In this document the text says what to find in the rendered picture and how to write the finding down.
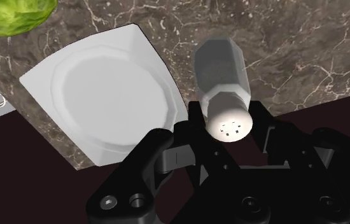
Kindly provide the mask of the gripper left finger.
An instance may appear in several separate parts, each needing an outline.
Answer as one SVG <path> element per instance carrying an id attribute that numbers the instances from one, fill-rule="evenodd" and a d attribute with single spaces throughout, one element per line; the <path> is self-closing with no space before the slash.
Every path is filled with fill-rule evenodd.
<path id="1" fill-rule="evenodd" d="M 224 177 L 239 166 L 206 131 L 200 103 L 188 104 L 188 118 L 174 130 L 153 129 L 143 137 L 86 203 L 88 224 L 153 224 L 155 197 L 175 169 L 187 167 L 192 181 L 204 167 Z"/>

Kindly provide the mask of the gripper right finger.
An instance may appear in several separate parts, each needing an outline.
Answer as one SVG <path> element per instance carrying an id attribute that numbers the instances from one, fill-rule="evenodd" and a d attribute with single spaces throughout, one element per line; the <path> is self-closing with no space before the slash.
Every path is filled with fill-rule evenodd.
<path id="1" fill-rule="evenodd" d="M 251 135 L 270 165 L 288 164 L 287 224 L 350 224 L 350 137 L 321 127 L 307 134 L 251 101 Z"/>

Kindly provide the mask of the glass salt shaker white cap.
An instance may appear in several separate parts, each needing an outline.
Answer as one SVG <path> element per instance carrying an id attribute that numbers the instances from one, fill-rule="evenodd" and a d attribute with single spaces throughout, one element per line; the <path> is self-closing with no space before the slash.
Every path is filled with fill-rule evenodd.
<path id="1" fill-rule="evenodd" d="M 246 137 L 253 119 L 242 50 L 229 37 L 207 38 L 194 53 L 194 71 L 208 133 L 226 143 Z"/>

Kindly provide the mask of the white square plate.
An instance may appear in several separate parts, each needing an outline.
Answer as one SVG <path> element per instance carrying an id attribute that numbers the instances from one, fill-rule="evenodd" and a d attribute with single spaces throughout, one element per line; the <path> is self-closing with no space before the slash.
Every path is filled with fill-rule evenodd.
<path id="1" fill-rule="evenodd" d="M 152 129 L 187 119 L 167 66 L 137 24 L 75 41 L 20 83 L 97 166 L 121 162 Z"/>

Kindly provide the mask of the green lettuce head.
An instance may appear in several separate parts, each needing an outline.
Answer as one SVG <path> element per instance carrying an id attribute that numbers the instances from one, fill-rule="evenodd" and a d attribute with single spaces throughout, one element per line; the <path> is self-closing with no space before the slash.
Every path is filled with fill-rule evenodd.
<path id="1" fill-rule="evenodd" d="M 0 0 L 0 37 L 30 31 L 45 22 L 58 0 Z"/>

